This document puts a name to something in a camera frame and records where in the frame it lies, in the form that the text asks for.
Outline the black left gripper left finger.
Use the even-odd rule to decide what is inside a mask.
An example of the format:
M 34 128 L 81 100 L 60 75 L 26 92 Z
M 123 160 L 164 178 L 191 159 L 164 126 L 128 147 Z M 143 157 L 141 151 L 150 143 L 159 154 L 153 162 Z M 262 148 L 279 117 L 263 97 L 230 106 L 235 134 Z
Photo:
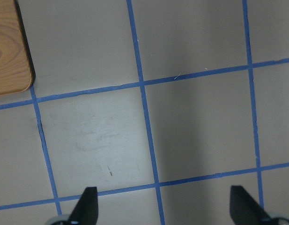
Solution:
M 87 187 L 68 218 L 70 225 L 96 225 L 98 221 L 97 187 Z

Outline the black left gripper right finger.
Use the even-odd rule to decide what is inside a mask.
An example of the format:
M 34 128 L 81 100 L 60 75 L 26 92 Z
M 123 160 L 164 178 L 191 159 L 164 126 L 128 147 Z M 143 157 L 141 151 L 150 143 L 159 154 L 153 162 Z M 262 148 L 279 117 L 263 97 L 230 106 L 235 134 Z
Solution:
M 242 186 L 230 187 L 230 217 L 235 225 L 271 223 L 271 217 Z

